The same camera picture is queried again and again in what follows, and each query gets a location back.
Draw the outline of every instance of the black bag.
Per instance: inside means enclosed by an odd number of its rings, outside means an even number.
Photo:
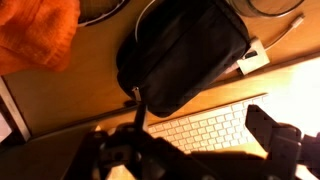
[[[118,52],[118,82],[159,117],[181,108],[250,47],[225,0],[164,0],[140,23],[138,40],[132,32]]]

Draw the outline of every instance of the power adapter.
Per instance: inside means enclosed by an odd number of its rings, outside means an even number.
[[[242,59],[237,61],[240,71],[243,75],[246,75],[268,63],[270,63],[270,60],[261,41],[258,38],[251,40],[251,48]]]

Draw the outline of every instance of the black object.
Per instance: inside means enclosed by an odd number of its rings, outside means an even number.
[[[319,137],[305,136],[301,141],[299,129],[276,123],[258,106],[248,108],[246,125],[251,132],[263,130],[259,126],[261,121],[271,127],[270,131],[263,131],[265,134],[260,133],[268,137],[270,144],[265,149],[266,159],[245,152],[186,155],[164,139],[154,139],[142,130],[145,112],[146,106],[139,104],[134,123],[120,125],[111,136],[103,131],[89,133],[64,179],[93,179],[93,170],[99,172],[98,179],[105,179],[118,165],[125,165],[136,179],[290,180],[295,178],[297,163],[308,165],[314,175],[319,173]]]
[[[225,0],[164,0],[132,32],[118,56],[118,82],[166,117],[249,49],[247,29]]]
[[[80,0],[80,16],[78,27],[85,27],[102,22],[125,7],[129,0],[95,1]]]

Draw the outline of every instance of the white keyboard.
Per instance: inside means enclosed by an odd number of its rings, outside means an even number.
[[[212,151],[256,141],[245,127],[248,105],[267,105],[268,95],[228,104],[149,126],[154,137],[163,137],[185,153]]]

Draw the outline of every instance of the desk surface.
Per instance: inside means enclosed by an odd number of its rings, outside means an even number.
[[[300,63],[269,71],[264,74],[249,77],[231,84],[219,86],[201,92],[182,109],[175,112],[171,118],[184,116],[204,109],[231,103],[236,100],[248,98],[261,93],[268,93],[271,111],[267,113],[276,121],[289,123],[299,127],[303,132],[316,135],[319,132],[320,122],[318,103],[320,102],[320,77],[317,71],[320,67],[320,53],[315,54],[310,60],[299,60]],[[102,129],[108,130],[125,122],[132,122],[135,112],[108,118],[99,123]],[[162,122],[152,114],[147,114],[149,124]],[[265,156],[264,150],[257,144],[251,143],[223,150],[242,150],[259,156]]]
[[[121,42],[133,29],[139,13],[148,2],[132,0],[111,19],[78,29],[72,44],[72,61],[66,71],[28,70],[4,77],[33,134],[123,107],[123,102],[129,98],[117,84],[115,57]],[[277,64],[320,50],[318,9],[319,1],[306,0],[299,9],[282,18],[243,19],[250,35],[258,36],[267,44],[286,29],[297,14],[305,13],[304,23],[268,51],[271,64]],[[234,75],[231,73],[219,79]],[[264,78],[255,77],[205,91],[173,117],[285,88],[292,76],[292,73],[277,71]],[[160,120],[151,116],[150,121]],[[106,128],[117,124],[112,120],[109,122],[113,123],[107,123],[110,125]]]

